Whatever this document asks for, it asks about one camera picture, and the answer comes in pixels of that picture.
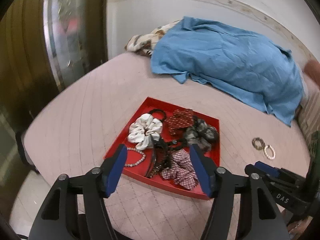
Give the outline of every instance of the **red tray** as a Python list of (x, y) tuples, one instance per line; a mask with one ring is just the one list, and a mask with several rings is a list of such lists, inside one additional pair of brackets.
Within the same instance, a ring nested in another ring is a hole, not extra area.
[[(136, 119), (140, 117), (142, 114), (148, 113), (150, 110), (154, 108), (159, 108), (164, 110), (167, 115), (167, 118), (172, 116), (173, 111), (175, 110), (185, 110), (185, 108), (181, 106), (176, 106), (176, 105), (169, 104), (154, 98), (147, 97), (146, 100), (144, 100), (144, 102), (138, 108), (136, 113), (133, 115), (133, 117), (126, 124), (126, 126), (122, 129), (121, 133), (119, 134), (117, 139), (114, 141), (114, 143), (112, 144), (110, 149), (107, 151), (106, 155), (104, 156), (104, 159), (111, 156), (116, 151), (119, 144), (121, 143), (123, 143), (127, 147), (135, 147), (135, 144), (130, 143), (127, 140), (129, 126), (133, 122), (135, 122)], [(214, 126), (218, 132), (220, 131), (218, 119), (201, 114), (201, 113), (197, 113), (197, 112), (194, 112), (194, 114), (199, 118), (205, 120), (207, 124)], [(152, 115), (158, 119), (163, 118), (161, 113), (153, 113)], [(179, 139), (181, 136), (170, 135), (167, 124), (166, 122), (164, 122), (161, 137), (164, 139), (164, 141), (168, 142), (174, 139)], [(123, 174), (131, 178), (137, 179), (141, 182), (144, 182), (146, 184), (149, 184), (151, 186), (154, 186), (163, 190), (167, 190), (176, 194), (180, 194), (180, 195), (188, 196), (192, 198), (198, 198), (198, 199), (208, 199), (207, 195), (205, 195), (202, 192), (199, 184), (193, 190), (186, 190), (180, 185), (175, 185), (173, 182), (173, 179), (164, 180), (160, 175), (156, 175), (151, 179), (146, 178), (144, 175), (146, 174), (150, 164), (152, 149), (146, 149), (144, 150), (144, 153), (146, 154), (146, 159), (135, 167), (124, 167)], [(212, 146), (211, 151), (205, 153), (205, 156), (210, 157), (217, 166), (220, 166), (220, 141), (218, 143), (215, 143)], [(138, 154), (137, 152), (129, 151), (126, 163), (135, 163), (140, 158), (141, 158), (141, 155)]]

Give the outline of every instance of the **white wall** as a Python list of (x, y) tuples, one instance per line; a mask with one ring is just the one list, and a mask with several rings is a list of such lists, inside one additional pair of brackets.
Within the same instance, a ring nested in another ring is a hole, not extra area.
[[(253, 7), (275, 19), (320, 60), (320, 25), (304, 0), (235, 0)], [(110, 57), (123, 51), (123, 46), (135, 34), (145, 34), (184, 15), (218, 20), (226, 24), (262, 33), (275, 43), (293, 50), (299, 64), (306, 55), (299, 46), (279, 35), (273, 27), (266, 26), (254, 17), (221, 5), (196, 0), (109, 0), (107, 9), (108, 49)]]

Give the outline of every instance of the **blue gripper pad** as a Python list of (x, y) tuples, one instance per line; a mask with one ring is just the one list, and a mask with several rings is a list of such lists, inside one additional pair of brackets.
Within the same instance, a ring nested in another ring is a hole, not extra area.
[(107, 197), (110, 197), (116, 190), (126, 160), (127, 147), (120, 144), (114, 155), (110, 158), (106, 158), (102, 163), (102, 181)]
[(193, 144), (190, 147), (189, 155), (202, 191), (211, 198), (215, 189), (215, 170), (217, 169), (216, 164), (212, 159), (204, 156), (202, 150), (197, 144)]
[(279, 175), (280, 175), (278, 168), (274, 168), (274, 167), (272, 167), (272, 166), (270, 166), (270, 165), (268, 165), (268, 164), (265, 164), (265, 163), (263, 163), (263, 162), (256, 162), (256, 163), (254, 164), (254, 166), (255, 166), (257, 169), (265, 172), (266, 174), (270, 174), (270, 175), (271, 175), (272, 177), (274, 177), (274, 178), (278, 178)]

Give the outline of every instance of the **screw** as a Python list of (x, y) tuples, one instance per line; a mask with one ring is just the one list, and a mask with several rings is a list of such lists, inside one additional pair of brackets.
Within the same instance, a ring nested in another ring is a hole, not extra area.
[(67, 178), (67, 175), (66, 174), (61, 174), (59, 175), (58, 179), (59, 180), (65, 180)]
[(98, 174), (98, 173), (100, 173), (100, 168), (99, 168), (99, 167), (93, 168), (93, 169), (91, 170), (91, 173), (92, 173), (92, 174)]
[(252, 173), (252, 174), (251, 174), (251, 178), (253, 178), (253, 179), (259, 179), (260, 177), (259, 177), (259, 175), (258, 175), (257, 173)]
[(218, 167), (217, 168), (217, 173), (224, 174), (224, 173), (226, 173), (226, 169), (222, 168), (222, 167)]

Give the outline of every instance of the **white satin scrunchie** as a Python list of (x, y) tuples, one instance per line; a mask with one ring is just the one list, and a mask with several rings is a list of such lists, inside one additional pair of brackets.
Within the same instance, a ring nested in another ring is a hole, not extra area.
[(154, 140), (160, 139), (162, 123), (159, 119), (153, 118), (151, 114), (143, 114), (136, 122), (129, 127), (128, 141), (137, 143), (136, 149), (143, 151), (152, 148), (151, 136)]

